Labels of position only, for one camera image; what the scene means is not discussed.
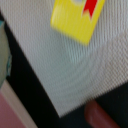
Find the pale green gripper finger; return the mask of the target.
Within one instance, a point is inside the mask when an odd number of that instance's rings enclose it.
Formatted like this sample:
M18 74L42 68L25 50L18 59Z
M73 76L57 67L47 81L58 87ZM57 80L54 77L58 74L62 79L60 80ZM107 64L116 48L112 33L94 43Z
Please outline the pale green gripper finger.
M0 87L11 74L12 55L5 32L5 22L0 21Z

